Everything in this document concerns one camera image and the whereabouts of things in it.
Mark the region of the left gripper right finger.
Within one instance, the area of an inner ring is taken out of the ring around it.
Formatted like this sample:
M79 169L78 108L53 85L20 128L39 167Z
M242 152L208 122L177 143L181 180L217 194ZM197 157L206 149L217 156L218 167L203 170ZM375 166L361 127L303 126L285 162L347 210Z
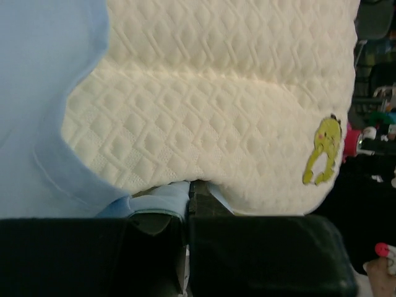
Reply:
M233 215L191 184L189 285L194 296L356 296L342 238L324 217Z

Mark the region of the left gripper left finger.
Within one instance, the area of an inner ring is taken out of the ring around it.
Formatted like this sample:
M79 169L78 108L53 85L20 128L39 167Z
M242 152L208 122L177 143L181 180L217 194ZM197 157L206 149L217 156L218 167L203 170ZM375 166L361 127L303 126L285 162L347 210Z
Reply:
M2 296L182 296L186 248L175 217L1 221Z

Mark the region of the cream pillow with yellow edge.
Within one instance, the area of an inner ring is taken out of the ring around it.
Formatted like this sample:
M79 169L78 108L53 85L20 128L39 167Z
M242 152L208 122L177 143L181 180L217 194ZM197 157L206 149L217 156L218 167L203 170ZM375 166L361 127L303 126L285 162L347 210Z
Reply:
M309 213L342 159L358 1L108 1L106 56L61 133L130 194L216 184L238 214Z

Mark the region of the light blue pillowcase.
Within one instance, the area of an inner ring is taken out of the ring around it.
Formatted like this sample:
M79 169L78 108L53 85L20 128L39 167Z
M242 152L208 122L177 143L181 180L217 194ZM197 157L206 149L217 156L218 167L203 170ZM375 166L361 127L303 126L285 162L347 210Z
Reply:
M1 2L1 217L186 216L190 184L134 198L89 171L61 136L66 99L105 55L105 1Z

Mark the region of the pink topped object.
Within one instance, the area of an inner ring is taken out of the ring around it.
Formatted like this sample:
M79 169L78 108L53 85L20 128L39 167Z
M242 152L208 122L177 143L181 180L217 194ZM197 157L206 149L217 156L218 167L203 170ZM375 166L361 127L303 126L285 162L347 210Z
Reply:
M396 258L396 247L386 243L377 243L375 245L375 252L379 257L386 257L393 260Z

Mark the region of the pink red bottle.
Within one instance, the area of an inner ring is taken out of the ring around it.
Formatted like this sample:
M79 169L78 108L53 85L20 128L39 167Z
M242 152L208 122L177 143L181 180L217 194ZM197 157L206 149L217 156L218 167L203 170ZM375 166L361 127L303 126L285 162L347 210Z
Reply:
M350 123L347 124L342 162L345 163L347 158L354 158L358 155L362 135L362 130L353 129Z

